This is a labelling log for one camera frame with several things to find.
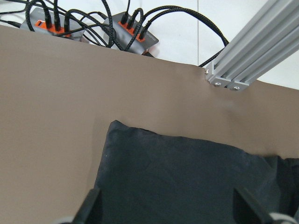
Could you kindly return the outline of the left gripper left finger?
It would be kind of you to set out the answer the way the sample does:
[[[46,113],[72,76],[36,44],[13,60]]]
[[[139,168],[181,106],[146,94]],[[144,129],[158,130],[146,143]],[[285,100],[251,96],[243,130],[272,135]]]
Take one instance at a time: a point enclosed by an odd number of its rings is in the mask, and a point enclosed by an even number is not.
[[[91,189],[77,211],[74,224],[102,223],[102,193],[99,188]]]

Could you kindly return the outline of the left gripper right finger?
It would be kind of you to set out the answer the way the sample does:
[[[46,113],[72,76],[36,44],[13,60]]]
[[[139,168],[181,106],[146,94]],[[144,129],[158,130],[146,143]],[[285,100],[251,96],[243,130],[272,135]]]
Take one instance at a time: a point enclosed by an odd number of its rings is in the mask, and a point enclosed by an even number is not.
[[[272,224],[274,219],[245,188],[233,192],[233,218],[237,224]]]

